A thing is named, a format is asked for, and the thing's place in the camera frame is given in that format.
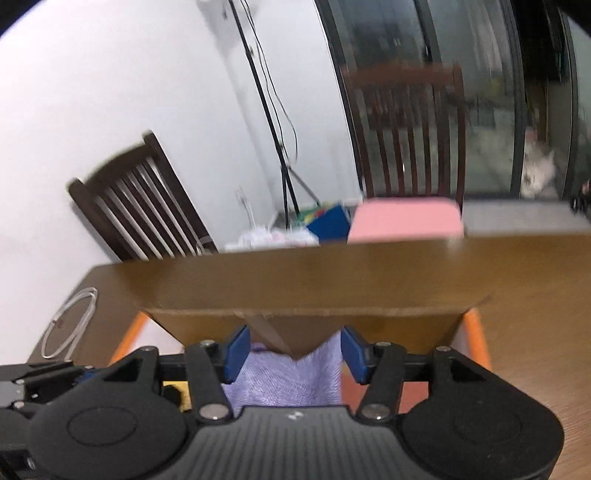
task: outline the white cat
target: white cat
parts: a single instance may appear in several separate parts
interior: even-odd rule
[[[534,198],[556,176],[554,163],[554,150],[544,155],[538,145],[527,145],[523,159],[523,172],[521,175],[521,196]]]

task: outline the chair slat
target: chair slat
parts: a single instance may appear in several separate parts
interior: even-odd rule
[[[133,218],[134,222],[139,226],[139,229],[144,233],[148,240],[152,243],[152,246],[156,249],[156,251],[162,256],[166,257],[168,255],[168,251],[164,244],[158,239],[152,228],[148,225],[148,222],[144,219],[141,213],[137,210],[137,208],[131,203],[131,201],[127,198],[125,192],[121,189],[120,186],[113,185],[111,187],[111,191],[115,194],[118,200],[121,202],[123,207],[127,210],[131,218]]]
[[[398,129],[398,119],[396,118],[397,103],[394,101],[394,92],[388,91],[388,118],[392,130],[392,142],[394,143],[394,158],[396,159],[396,175],[398,177],[398,195],[404,195],[404,164],[402,163],[402,151],[400,149],[400,132]]]
[[[107,214],[96,203],[95,195],[78,179],[68,185],[68,193],[90,224],[121,260],[132,260],[137,253],[116,229]]]
[[[154,150],[155,155],[152,157],[152,159],[154,160],[154,164],[156,165],[156,168],[162,175],[165,186],[168,187],[168,189],[170,189],[172,197],[178,204],[180,211],[186,217],[189,225],[194,230],[197,238],[209,236],[209,232],[207,231],[205,225],[203,224],[203,221],[197,214],[197,211],[195,210],[195,207],[189,199],[187,192],[185,192],[172,166],[166,160],[164,150],[162,149],[162,146],[156,139],[156,136],[152,132],[150,132],[144,135],[144,141]]]
[[[148,219],[150,219],[150,222],[152,223],[152,225],[154,225],[154,228],[158,231],[160,237],[166,243],[168,248],[173,252],[173,255],[182,255],[182,250],[179,249],[174,239],[170,236],[170,233],[168,233],[168,230],[164,227],[162,221],[156,216],[152,207],[148,204],[148,202],[143,197],[141,192],[138,190],[138,187],[132,179],[134,179],[139,184],[139,181],[135,176],[133,176],[132,173],[129,173],[128,175],[123,177],[123,183],[129,190],[130,194],[138,203],[142,211],[146,214]]]
[[[142,188],[142,190],[144,191],[146,196],[149,198],[150,203],[153,205],[154,209],[158,212],[158,215],[160,216],[160,218],[164,221],[166,227],[174,236],[174,239],[176,240],[176,243],[180,247],[183,254],[184,255],[193,255],[193,253],[191,252],[191,250],[187,246],[187,242],[184,240],[183,236],[178,231],[178,228],[175,225],[175,223],[173,222],[172,218],[170,218],[170,215],[168,214],[166,208],[164,207],[164,205],[162,205],[162,202],[160,200],[158,200],[158,197],[154,193],[155,187],[151,187],[148,184],[148,182],[146,180],[146,178],[148,177],[148,173],[141,166],[136,167],[132,173],[134,175],[134,178],[138,181],[139,186]]]
[[[427,103],[427,92],[424,86],[416,88],[418,109],[421,114],[423,126],[423,152],[425,156],[425,194],[431,195],[431,132],[429,130],[429,106]]]
[[[100,195],[100,198],[105,202],[105,205],[109,209],[110,213],[114,215],[117,221],[121,224],[125,232],[132,238],[138,248],[144,253],[144,255],[148,258],[156,258],[156,255],[152,251],[152,249],[148,246],[146,241],[141,237],[138,231],[135,229],[131,222],[127,219],[123,211],[119,208],[119,206],[111,199],[108,195],[108,190],[103,192]]]
[[[359,113],[359,105],[357,96],[353,86],[350,84],[350,77],[343,75],[343,81],[346,85],[347,97],[349,100],[349,108],[351,111],[351,118],[353,119],[353,129],[355,130],[355,142],[357,144],[357,151],[359,153],[360,167],[363,172],[363,180],[365,183],[365,194],[368,198],[375,196],[374,180],[371,174],[371,167],[369,165],[369,154],[367,143],[365,142],[365,135],[363,134],[363,123],[361,122],[361,114]]]
[[[381,122],[381,108],[378,102],[378,93],[375,90],[368,91],[369,101],[372,105],[372,115],[375,122],[375,133],[378,137],[379,155],[382,158],[382,171],[384,172],[384,182],[386,186],[386,195],[392,195],[392,184],[390,182],[390,170],[388,168],[388,154],[386,153],[386,145],[384,143],[384,132],[382,130]]]
[[[460,99],[457,107],[457,187],[456,201],[463,209],[464,190],[466,188],[466,109],[464,106],[464,80],[462,68],[459,65],[453,67],[454,90]]]
[[[435,122],[437,124],[437,150],[438,162],[437,162],[437,175],[439,177],[439,185],[437,187],[437,194],[440,196],[449,195],[449,185],[446,177],[446,140],[449,142],[449,137],[446,138],[445,129],[443,128],[443,122],[447,122],[447,112],[443,109],[442,89],[439,87],[433,87],[434,104],[435,104]]]
[[[410,173],[413,195],[418,195],[417,152],[414,143],[414,118],[409,88],[402,90],[404,116],[407,119],[408,152],[410,156]]]
[[[154,169],[152,168],[152,165],[150,165],[150,162],[145,161],[142,165],[145,168],[145,171],[148,173],[148,177],[150,177],[152,184],[158,190],[158,194],[160,195],[160,198],[163,199],[169,212],[172,214],[174,220],[176,221],[176,223],[180,227],[180,229],[186,239],[185,242],[187,243],[189,250],[191,251],[191,253],[193,255],[196,255],[195,248],[196,248],[196,244],[199,241],[199,239],[195,237],[195,234],[191,231],[191,229],[187,225],[186,219],[179,212],[178,207],[174,203],[174,200],[171,198],[170,194],[168,193],[168,190],[162,184],[162,181],[157,177],[156,173],[154,172]]]

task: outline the blue gripper pad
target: blue gripper pad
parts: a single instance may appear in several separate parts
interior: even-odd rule
[[[363,345],[357,341],[347,327],[343,328],[340,333],[340,351],[355,381],[358,384],[366,385],[371,371],[365,361]]]
[[[227,383],[233,383],[238,378],[242,365],[251,351],[251,331],[247,326],[228,343],[224,362],[224,378]]]

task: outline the wooden chair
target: wooden chair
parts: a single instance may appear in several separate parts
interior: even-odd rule
[[[68,192],[121,260],[217,251],[160,143],[144,143],[114,158]]]
[[[355,129],[356,147],[369,199],[358,206],[349,242],[392,241],[399,239],[462,236],[462,204],[466,176],[466,118],[462,70],[441,65],[409,66],[383,64],[357,72],[343,72]],[[447,99],[452,96],[457,109],[457,174],[454,201],[450,183],[452,173],[450,125]],[[415,127],[422,129],[424,182],[420,185]],[[431,125],[436,128],[437,163],[431,162]],[[401,130],[408,140],[408,158],[402,157]],[[389,149],[386,131],[391,133]],[[375,135],[384,175],[385,191],[376,194],[368,153],[369,135]],[[392,185],[390,164],[396,165],[397,188]],[[405,167],[410,164],[410,190]],[[432,171],[437,171],[436,188]]]
[[[368,132],[377,136],[385,180],[385,196],[408,196],[404,178],[404,163],[400,129],[406,129],[410,154],[412,196],[450,196],[450,135],[447,97],[452,95],[457,102],[457,186],[455,200],[462,208],[466,176],[466,117],[462,69],[459,65],[445,68],[440,64],[410,66],[388,63],[357,72],[343,71],[349,106],[355,129],[356,147],[359,153],[361,172],[365,181],[368,198],[376,196],[374,176],[372,175],[366,136],[359,103],[364,103],[367,111]],[[437,189],[432,187],[431,179],[431,139],[430,124],[437,128],[438,163]],[[417,153],[415,149],[415,130],[418,124],[423,128],[423,153],[425,164],[425,191],[419,193],[417,173]],[[392,133],[394,160],[397,169],[398,189],[393,191],[384,130]]]

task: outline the purple cloth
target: purple cloth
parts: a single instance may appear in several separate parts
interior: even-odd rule
[[[268,351],[252,351],[238,379],[223,388],[236,415],[247,405],[339,405],[342,404],[341,363],[338,332],[299,360]]]

